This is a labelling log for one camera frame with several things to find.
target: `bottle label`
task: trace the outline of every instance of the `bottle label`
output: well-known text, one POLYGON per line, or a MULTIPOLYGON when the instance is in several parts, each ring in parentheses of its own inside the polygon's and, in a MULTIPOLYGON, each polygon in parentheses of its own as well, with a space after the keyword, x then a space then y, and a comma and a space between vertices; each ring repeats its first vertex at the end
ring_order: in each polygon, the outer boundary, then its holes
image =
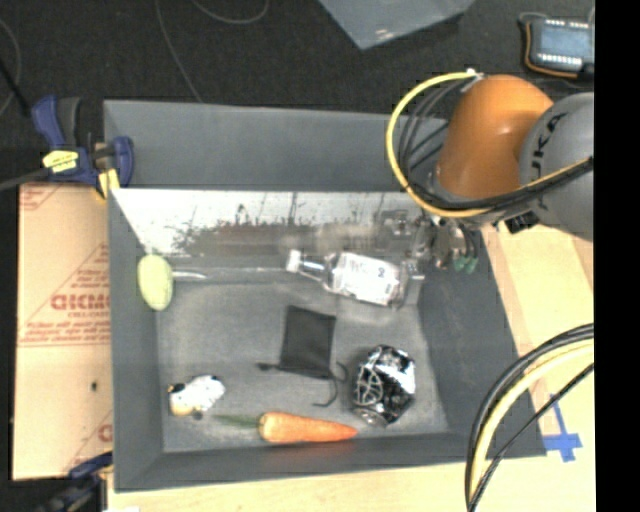
POLYGON ((334 291, 365 302, 387 306, 399 287, 400 268, 384 260, 344 252, 334 270, 334 291))

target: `device screen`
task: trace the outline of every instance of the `device screen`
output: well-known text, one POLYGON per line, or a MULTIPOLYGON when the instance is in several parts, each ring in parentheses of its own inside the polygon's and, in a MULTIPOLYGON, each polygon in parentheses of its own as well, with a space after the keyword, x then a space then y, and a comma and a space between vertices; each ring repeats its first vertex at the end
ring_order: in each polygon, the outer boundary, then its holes
POLYGON ((587 30, 545 26, 540 33, 540 51, 568 57, 590 57, 593 55, 591 33, 587 30))

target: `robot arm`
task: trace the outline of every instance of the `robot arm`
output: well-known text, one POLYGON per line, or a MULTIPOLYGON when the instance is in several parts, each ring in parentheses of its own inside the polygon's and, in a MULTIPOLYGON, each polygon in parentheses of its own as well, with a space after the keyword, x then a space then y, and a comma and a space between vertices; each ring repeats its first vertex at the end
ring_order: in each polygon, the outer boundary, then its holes
POLYGON ((593 93, 554 104, 520 78, 468 71, 428 80, 403 98, 389 123, 387 155, 401 186, 432 216, 474 229, 527 215, 592 240, 593 132, 593 93), (396 158, 393 128, 413 98, 450 80, 471 83, 437 164, 416 183, 415 169, 396 158))

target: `black pouch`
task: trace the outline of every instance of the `black pouch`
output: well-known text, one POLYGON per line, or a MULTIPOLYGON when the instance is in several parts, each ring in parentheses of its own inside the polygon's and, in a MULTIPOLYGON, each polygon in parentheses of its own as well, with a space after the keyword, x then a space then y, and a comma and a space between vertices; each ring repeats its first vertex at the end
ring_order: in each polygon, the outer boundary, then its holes
POLYGON ((258 367, 261 370, 277 369, 306 377, 331 380, 334 386, 331 399, 324 404, 314 404, 328 407, 338 396, 337 381, 343 380, 337 379, 331 371, 331 348, 335 323, 335 316, 289 306, 280 362, 278 364, 258 363, 258 367))

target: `dark floor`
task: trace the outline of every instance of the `dark floor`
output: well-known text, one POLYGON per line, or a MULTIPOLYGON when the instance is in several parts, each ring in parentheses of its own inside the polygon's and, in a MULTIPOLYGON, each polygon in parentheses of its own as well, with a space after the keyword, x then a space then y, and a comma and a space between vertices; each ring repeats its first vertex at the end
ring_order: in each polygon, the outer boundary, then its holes
MULTIPOLYGON (((247 16, 264 0, 202 0, 247 16)), ((417 82, 468 67, 525 71, 522 12, 586 19, 593 0, 477 0, 458 20, 359 50, 316 0, 271 0, 249 25, 212 20, 189 1, 158 0, 164 26, 205 102, 390 113, 417 82)), ((20 0, 0 3, 0 57, 28 103, 80 96, 81 142, 102 135, 105 98, 196 101, 160 29, 154 0, 20 0)), ((566 88, 553 85, 552 94, 566 88)), ((0 109, 10 94, 0 78, 0 109)), ((39 166, 46 149, 15 99, 0 113, 0 181, 39 166)), ((0 510, 30 511, 65 482, 10 482, 16 294, 15 190, 0 193, 0 510)))

